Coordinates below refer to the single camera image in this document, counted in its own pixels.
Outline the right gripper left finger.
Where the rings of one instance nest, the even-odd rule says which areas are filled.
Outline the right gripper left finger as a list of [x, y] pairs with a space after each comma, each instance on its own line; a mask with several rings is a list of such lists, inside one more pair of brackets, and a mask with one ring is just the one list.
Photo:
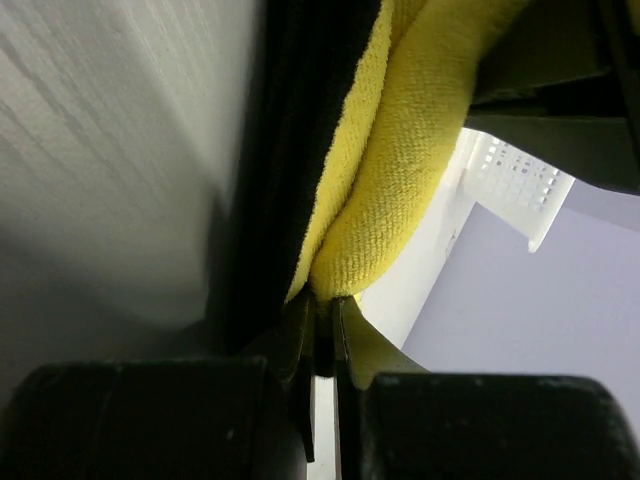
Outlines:
[[266, 360], [272, 378], [283, 390], [285, 410], [308, 463], [315, 461], [315, 310], [314, 294], [299, 292], [283, 308], [279, 323], [240, 352]]

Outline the grey and yellow towel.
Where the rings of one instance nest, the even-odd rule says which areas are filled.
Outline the grey and yellow towel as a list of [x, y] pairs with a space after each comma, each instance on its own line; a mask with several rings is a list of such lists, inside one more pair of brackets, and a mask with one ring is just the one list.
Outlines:
[[522, 1], [272, 1], [226, 347], [360, 293], [419, 225]]

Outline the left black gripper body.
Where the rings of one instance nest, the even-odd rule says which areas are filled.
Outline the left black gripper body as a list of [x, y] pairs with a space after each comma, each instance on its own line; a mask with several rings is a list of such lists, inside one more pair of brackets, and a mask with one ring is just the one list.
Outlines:
[[638, 194], [638, 2], [532, 2], [481, 61], [465, 125]]

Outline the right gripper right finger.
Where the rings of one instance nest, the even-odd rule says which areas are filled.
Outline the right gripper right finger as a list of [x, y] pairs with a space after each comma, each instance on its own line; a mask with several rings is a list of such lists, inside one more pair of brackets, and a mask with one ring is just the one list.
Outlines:
[[334, 343], [336, 477], [364, 479], [384, 463], [375, 459], [379, 437], [378, 375], [396, 378], [428, 371], [406, 356], [363, 315], [356, 300], [330, 302]]

